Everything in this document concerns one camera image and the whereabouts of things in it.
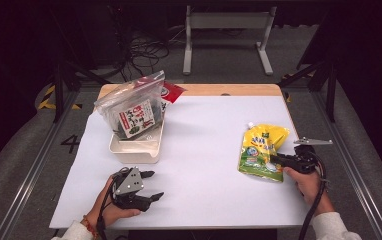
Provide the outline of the white divided plastic container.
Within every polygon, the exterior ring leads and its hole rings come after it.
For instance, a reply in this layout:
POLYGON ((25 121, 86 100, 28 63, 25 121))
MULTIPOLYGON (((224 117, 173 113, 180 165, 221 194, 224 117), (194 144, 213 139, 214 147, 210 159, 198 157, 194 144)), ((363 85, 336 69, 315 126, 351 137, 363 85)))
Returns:
POLYGON ((109 150, 123 164, 155 164, 160 158, 163 130, 161 123, 132 141, 120 140, 113 134, 109 150))

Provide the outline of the wooden table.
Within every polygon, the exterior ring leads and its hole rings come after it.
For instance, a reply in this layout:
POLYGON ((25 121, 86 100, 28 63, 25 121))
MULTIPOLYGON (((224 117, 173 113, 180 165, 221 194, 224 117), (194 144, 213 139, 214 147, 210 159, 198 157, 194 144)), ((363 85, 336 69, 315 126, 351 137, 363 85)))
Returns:
POLYGON ((293 121, 275 84, 186 84, 164 120, 160 156, 239 154, 250 122, 288 128, 283 145, 297 139, 293 121))

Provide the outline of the black metal stand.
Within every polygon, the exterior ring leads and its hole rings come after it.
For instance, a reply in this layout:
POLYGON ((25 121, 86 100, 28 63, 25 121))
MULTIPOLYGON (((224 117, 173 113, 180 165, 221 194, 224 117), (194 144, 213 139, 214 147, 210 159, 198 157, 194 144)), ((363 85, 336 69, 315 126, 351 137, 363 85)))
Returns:
POLYGON ((64 87, 67 87, 70 92, 78 92, 81 83, 76 73, 84 75, 91 81, 94 81, 100 85, 108 84, 109 81, 92 73, 90 70, 79 66, 71 61, 58 61, 54 65, 54 86, 55 86, 55 104, 56 113, 53 122, 57 123, 63 116, 67 109, 67 103, 64 100, 64 87))
POLYGON ((296 72, 290 77, 281 80, 278 83, 280 88, 286 87, 297 80, 302 79, 305 75, 313 73, 313 76, 307 83, 307 88, 310 92, 319 92, 324 84, 327 84, 325 111, 331 122, 335 121, 335 93, 337 85, 337 69, 335 62, 332 60, 324 60, 296 72))

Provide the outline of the yellow black hazard tape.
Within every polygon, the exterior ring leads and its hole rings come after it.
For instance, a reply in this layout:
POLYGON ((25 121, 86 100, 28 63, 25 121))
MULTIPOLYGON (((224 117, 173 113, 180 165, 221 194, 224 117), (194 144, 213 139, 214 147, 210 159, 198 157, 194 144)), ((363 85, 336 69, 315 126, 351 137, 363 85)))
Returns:
POLYGON ((39 109, 56 109, 56 104, 50 102, 51 95, 55 92, 55 85, 52 84, 45 91, 45 94, 38 105, 39 109))

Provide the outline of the grey metal stand frame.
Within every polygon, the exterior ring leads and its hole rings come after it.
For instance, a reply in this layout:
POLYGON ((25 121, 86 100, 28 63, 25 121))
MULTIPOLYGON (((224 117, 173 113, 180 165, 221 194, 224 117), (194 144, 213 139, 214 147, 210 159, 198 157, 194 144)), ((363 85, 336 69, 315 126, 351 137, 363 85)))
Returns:
POLYGON ((265 74, 271 76, 273 69, 266 52, 267 41, 276 16, 276 7, 262 12, 193 12, 186 9, 183 74, 191 74, 193 29, 262 29, 263 38, 255 44, 265 74))

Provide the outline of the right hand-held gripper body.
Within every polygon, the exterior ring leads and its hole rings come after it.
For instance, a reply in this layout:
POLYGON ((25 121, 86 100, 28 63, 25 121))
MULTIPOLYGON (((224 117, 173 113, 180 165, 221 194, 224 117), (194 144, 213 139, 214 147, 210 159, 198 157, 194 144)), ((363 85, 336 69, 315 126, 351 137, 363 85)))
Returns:
POLYGON ((308 169, 322 173, 324 164, 320 157, 315 153, 314 147, 317 145, 332 145, 333 141, 302 137, 295 140, 294 144, 294 150, 297 157, 308 164, 308 169))

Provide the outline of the white table sheet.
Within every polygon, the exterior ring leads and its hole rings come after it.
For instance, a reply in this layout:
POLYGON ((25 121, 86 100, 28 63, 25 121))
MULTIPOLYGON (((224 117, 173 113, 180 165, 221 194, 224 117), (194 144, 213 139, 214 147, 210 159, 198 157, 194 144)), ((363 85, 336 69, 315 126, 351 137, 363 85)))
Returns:
MULTIPOLYGON (((240 173, 248 123, 291 130, 279 152, 298 139, 282 96, 181 96, 166 110, 155 175, 138 194, 164 192, 148 211, 114 229, 269 228, 302 225, 307 207, 294 181, 274 182, 240 173)), ((111 129, 92 113, 63 187, 50 228, 67 228, 94 204, 109 175, 123 167, 109 150, 111 129)))

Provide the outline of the clear bag of dried seaweed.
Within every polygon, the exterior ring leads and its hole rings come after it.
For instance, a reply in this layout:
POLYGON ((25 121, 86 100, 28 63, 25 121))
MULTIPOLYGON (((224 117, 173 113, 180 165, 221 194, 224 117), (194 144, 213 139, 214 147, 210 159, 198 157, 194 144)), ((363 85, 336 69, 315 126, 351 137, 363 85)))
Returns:
POLYGON ((120 84, 94 103, 98 113, 120 140, 139 138, 161 124, 164 79, 165 73, 159 71, 120 84))

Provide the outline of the yellow spouted sauce pouch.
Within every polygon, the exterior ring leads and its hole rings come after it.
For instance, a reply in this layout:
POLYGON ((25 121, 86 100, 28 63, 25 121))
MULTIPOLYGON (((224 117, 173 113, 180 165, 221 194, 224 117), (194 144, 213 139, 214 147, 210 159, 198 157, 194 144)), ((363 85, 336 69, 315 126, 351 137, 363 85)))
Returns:
POLYGON ((248 124, 244 133, 238 171, 276 182, 283 181, 282 167, 270 161, 287 140, 290 130, 272 124, 248 124))

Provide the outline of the aluminium floor rail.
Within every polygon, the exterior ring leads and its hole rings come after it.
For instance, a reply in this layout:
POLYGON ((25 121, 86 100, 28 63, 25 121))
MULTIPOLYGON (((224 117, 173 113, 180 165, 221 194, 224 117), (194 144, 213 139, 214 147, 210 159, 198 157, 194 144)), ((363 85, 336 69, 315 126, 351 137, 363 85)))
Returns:
POLYGON ((10 234, 12 233, 14 226, 19 219, 35 185, 36 182, 44 168, 50 148, 53 145, 54 139, 56 138, 61 126, 63 125, 71 107, 73 106, 78 92, 68 92, 66 98, 57 104, 57 109, 61 111, 56 122, 52 123, 45 135, 45 140, 42 143, 39 152, 37 153, 28 173, 26 174, 24 180, 20 184, 17 193, 8 209, 4 219, 0 224, 0 240, 8 240, 10 234))
POLYGON ((378 240, 382 240, 382 215, 372 197, 370 190, 368 189, 365 181, 362 179, 362 175, 356 167, 354 159, 352 158, 342 135, 335 123, 333 123, 326 111, 325 102, 322 96, 318 92, 312 93, 313 101, 317 108, 321 112, 324 122, 327 125, 329 132, 332 135, 332 141, 341 157, 341 163, 349 180, 353 186, 353 189, 359 199, 359 202, 373 228, 373 231, 378 240))

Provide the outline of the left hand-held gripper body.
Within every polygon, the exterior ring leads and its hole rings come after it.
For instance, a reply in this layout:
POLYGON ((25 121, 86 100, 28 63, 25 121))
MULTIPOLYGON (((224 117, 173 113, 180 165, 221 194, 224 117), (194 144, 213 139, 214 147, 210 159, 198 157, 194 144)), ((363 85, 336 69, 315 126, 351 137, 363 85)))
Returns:
POLYGON ((138 195, 143 188, 140 170, 137 167, 123 167, 113 175, 112 203, 121 209, 138 209, 145 212, 151 203, 149 197, 138 195))

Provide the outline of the red seasoning packet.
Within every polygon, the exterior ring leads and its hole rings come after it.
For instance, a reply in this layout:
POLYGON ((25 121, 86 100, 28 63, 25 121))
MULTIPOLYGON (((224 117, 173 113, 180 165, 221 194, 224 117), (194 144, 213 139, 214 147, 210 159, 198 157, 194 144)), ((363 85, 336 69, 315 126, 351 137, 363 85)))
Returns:
POLYGON ((165 110, 168 105, 173 104, 184 91, 183 87, 165 81, 161 92, 162 110, 165 110))

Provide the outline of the person's left hand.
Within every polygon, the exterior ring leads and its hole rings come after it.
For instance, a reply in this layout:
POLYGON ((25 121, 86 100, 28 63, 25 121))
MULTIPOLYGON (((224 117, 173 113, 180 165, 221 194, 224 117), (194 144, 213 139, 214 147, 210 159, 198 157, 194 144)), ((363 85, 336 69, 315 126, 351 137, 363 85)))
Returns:
POLYGON ((121 218, 130 218, 137 216, 141 213, 138 209, 120 209, 111 203, 109 197, 105 197, 109 187, 112 183, 112 177, 109 177, 105 183, 105 186, 98 194, 93 207, 84 216, 92 225, 92 227, 97 230, 97 220, 99 215, 102 215, 105 226, 110 226, 121 218))

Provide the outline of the person's right hand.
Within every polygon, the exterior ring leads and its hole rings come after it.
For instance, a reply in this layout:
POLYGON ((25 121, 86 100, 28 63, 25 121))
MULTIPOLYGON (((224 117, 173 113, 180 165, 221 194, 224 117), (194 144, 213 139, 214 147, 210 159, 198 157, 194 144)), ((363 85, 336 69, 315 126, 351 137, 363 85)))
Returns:
POLYGON ((284 172, 296 182, 297 189, 303 195, 305 202, 312 205, 320 190, 319 174, 317 172, 302 174, 290 167, 285 167, 284 172))

